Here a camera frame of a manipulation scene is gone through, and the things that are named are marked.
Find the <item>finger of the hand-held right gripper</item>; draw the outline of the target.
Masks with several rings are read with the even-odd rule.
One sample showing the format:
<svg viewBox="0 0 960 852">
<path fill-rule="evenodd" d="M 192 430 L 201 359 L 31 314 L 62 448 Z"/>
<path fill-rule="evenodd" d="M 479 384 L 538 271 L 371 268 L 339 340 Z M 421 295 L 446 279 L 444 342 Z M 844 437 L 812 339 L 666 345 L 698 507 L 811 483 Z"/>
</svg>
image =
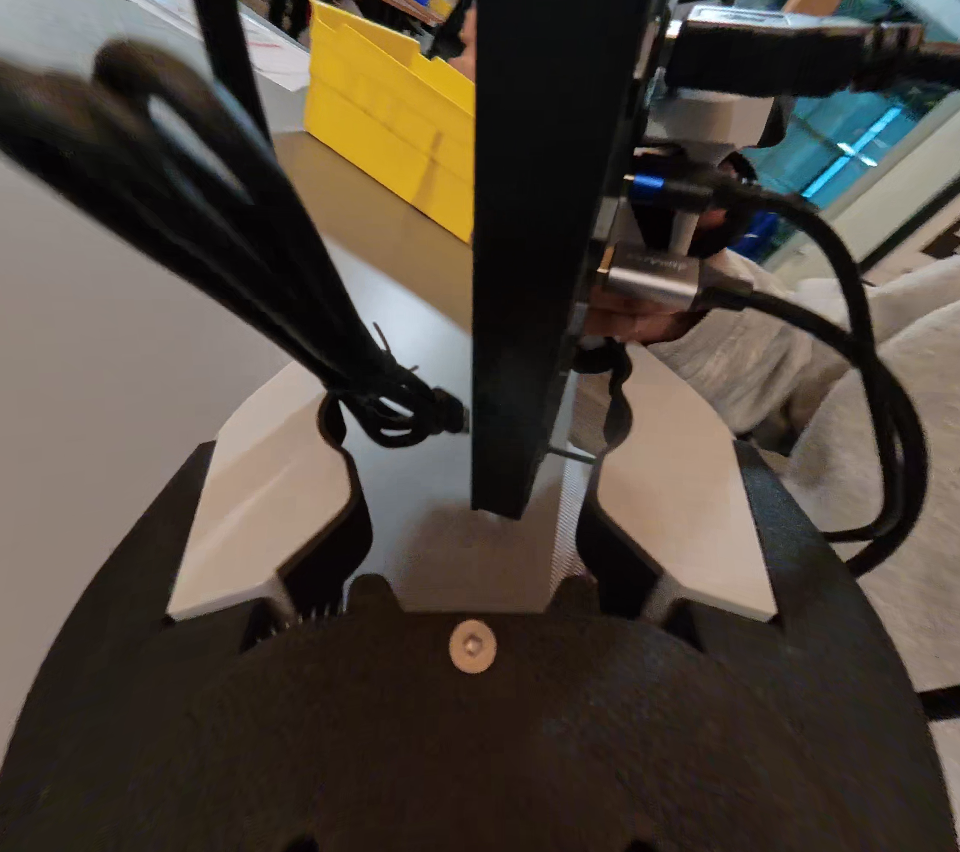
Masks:
<svg viewBox="0 0 960 852">
<path fill-rule="evenodd" d="M 650 107 L 646 146 L 676 147 L 687 155 L 727 155 L 766 148 L 784 137 L 788 105 L 789 98 L 783 96 L 666 90 Z"/>
</svg>

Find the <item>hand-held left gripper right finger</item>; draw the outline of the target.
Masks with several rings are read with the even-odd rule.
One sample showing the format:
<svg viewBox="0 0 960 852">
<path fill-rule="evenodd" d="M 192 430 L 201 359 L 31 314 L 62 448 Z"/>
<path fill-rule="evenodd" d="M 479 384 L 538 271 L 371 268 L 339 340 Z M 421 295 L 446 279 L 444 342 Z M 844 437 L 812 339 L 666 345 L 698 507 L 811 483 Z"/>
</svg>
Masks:
<svg viewBox="0 0 960 852">
<path fill-rule="evenodd" d="M 693 602 L 771 621 L 778 607 L 732 433 L 646 348 L 626 346 L 618 360 L 576 532 L 602 610 L 665 624 Z"/>
</svg>

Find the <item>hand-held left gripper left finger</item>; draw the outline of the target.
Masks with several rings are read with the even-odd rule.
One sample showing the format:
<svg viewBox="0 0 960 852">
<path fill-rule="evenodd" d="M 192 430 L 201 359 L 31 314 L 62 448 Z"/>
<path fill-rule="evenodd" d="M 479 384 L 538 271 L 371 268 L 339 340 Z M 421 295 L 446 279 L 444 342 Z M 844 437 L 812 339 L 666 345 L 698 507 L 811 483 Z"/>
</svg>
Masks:
<svg viewBox="0 0 960 852">
<path fill-rule="evenodd" d="M 290 363 L 220 429 L 166 609 L 174 621 L 265 602 L 335 614 L 374 541 L 339 402 Z"/>
</svg>

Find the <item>black usb hub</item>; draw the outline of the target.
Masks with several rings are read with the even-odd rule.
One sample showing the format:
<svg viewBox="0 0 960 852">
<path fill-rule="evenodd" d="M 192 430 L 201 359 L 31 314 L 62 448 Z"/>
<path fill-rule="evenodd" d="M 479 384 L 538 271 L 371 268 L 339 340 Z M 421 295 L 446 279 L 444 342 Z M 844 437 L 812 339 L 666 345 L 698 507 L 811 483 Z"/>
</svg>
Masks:
<svg viewBox="0 0 960 852">
<path fill-rule="evenodd" d="M 471 507 L 518 520 L 623 165 L 643 40 L 668 0 L 478 0 Z"/>
</svg>

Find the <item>yellow plastic bin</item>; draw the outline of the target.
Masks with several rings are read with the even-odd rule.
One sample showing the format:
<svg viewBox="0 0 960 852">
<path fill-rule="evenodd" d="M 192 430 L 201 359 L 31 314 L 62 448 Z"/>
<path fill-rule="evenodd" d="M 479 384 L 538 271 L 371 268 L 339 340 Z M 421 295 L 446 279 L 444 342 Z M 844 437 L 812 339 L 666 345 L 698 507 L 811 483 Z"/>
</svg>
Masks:
<svg viewBox="0 0 960 852">
<path fill-rule="evenodd" d="M 309 38 L 305 130 L 470 244 L 474 81 L 413 37 L 319 0 Z"/>
</svg>

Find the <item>person's right forearm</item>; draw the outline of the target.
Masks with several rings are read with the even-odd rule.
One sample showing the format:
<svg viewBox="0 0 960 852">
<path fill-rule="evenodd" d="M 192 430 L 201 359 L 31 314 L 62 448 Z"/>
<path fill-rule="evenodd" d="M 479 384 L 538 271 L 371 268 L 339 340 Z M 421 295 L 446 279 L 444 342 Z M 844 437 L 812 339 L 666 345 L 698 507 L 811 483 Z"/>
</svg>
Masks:
<svg viewBox="0 0 960 852">
<path fill-rule="evenodd" d="M 867 287 L 879 353 L 938 435 L 958 433 L 958 257 Z M 848 371 L 831 349 L 754 310 L 714 310 L 648 350 L 743 435 L 781 417 L 802 432 Z"/>
</svg>

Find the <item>person's right hand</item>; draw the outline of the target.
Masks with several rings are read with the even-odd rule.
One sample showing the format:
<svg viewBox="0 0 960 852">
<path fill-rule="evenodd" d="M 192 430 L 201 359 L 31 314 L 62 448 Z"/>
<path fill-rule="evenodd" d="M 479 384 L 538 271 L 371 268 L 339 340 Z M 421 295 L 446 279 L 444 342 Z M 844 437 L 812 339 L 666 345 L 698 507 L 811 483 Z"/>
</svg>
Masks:
<svg viewBox="0 0 960 852">
<path fill-rule="evenodd" d="M 676 342 L 696 327 L 707 313 L 676 311 L 595 287 L 589 297 L 582 336 L 651 345 Z"/>
</svg>

